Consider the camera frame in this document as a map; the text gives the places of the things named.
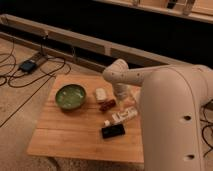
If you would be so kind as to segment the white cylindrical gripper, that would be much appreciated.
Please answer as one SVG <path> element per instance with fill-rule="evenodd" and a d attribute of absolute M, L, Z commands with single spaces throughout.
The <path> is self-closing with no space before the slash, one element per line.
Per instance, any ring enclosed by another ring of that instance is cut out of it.
<path fill-rule="evenodd" d="M 115 95 L 116 103 L 120 104 L 121 100 L 125 99 L 129 95 L 129 103 L 131 105 L 137 105 L 139 101 L 139 92 L 138 91 L 130 91 L 129 86 L 126 84 L 115 84 L 113 86 L 113 93 Z"/>

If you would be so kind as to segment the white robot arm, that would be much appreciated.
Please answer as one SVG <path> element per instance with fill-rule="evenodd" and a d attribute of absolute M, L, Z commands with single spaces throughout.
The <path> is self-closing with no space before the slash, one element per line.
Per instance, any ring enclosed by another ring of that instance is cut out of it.
<path fill-rule="evenodd" d="M 130 69 L 118 59 L 103 77 L 112 85 L 140 88 L 145 171 L 205 171 L 200 111 L 213 100 L 213 69 L 190 64 Z"/>

